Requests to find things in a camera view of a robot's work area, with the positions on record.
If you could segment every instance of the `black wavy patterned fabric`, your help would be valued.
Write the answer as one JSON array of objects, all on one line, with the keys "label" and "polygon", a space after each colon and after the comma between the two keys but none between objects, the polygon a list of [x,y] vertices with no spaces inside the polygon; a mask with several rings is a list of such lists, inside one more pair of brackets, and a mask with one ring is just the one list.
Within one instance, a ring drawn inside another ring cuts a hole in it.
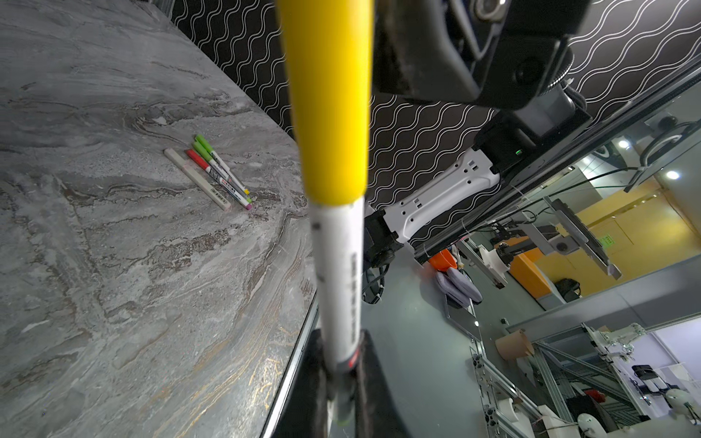
[{"label": "black wavy patterned fabric", "polygon": [[[285,57],[271,0],[176,0],[172,21],[292,134]],[[594,0],[580,34],[571,40],[575,61],[567,78],[598,123],[701,53],[700,46],[699,0]],[[426,184],[472,144],[494,112],[373,96],[366,199],[375,208],[385,207]],[[478,197],[493,192],[496,188],[457,204],[411,243],[426,241],[474,208]]]}]

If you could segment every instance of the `yellow marker cap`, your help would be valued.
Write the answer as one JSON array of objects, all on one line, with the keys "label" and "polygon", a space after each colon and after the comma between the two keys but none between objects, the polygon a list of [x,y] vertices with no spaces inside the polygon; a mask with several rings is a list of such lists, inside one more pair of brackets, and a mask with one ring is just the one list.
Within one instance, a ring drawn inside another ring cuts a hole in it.
[{"label": "yellow marker cap", "polygon": [[278,0],[304,189],[321,205],[365,193],[372,0]]}]

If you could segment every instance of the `orange container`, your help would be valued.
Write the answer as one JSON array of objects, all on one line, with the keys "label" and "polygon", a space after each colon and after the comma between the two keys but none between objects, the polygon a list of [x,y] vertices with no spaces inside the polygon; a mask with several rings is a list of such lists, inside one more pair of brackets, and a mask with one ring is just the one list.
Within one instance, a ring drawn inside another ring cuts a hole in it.
[{"label": "orange container", "polygon": [[458,264],[455,261],[455,257],[447,249],[442,250],[435,256],[428,260],[437,271],[445,272],[448,268],[458,268]]}]

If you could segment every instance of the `marble tabletop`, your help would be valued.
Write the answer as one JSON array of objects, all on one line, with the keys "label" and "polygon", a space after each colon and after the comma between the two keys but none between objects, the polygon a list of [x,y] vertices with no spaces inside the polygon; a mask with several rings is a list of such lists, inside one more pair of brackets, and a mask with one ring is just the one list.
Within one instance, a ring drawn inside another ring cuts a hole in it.
[{"label": "marble tabletop", "polygon": [[[0,435],[257,436],[315,290],[296,145],[152,5],[2,8]],[[163,155],[195,133],[253,210]]]}]

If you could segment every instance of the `green marker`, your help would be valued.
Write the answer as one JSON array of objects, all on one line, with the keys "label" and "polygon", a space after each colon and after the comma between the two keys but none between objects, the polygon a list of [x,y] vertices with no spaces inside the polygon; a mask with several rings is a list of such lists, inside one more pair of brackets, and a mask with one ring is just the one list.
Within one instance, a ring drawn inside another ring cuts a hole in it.
[{"label": "green marker", "polygon": [[207,152],[209,152],[209,154],[217,161],[217,164],[219,164],[219,166],[222,169],[226,170],[226,173],[229,174],[229,179],[233,182],[233,185],[239,191],[243,192],[243,194],[248,195],[250,193],[248,189],[245,188],[243,183],[239,181],[236,175],[233,174],[231,168],[229,168],[229,166],[224,162],[224,160],[222,160],[222,157],[220,157],[219,154],[210,146],[210,143],[200,134],[197,134],[195,136],[195,140],[197,140],[207,150]]},{"label": "green marker", "polygon": [[[205,149],[205,147],[202,146],[202,144],[201,144],[200,142],[198,142],[197,140],[195,140],[194,142],[192,142],[192,149],[195,149],[195,151],[196,151],[197,153],[199,153],[200,156],[201,156],[202,158],[204,158],[204,160],[205,160],[210,166],[212,166],[212,169],[214,169],[215,172],[218,173],[219,176],[222,177],[222,178],[224,179],[224,181],[226,181],[226,182],[230,183],[231,185],[233,185],[233,181],[231,181],[231,177],[229,176],[228,173],[226,173],[226,170],[222,169],[222,167],[217,163],[217,161],[216,161],[214,158],[212,158],[212,156],[210,155],[210,153],[207,152],[207,149]],[[248,201],[249,203],[251,202],[250,198],[248,198],[248,197],[246,197],[246,201]]]}]

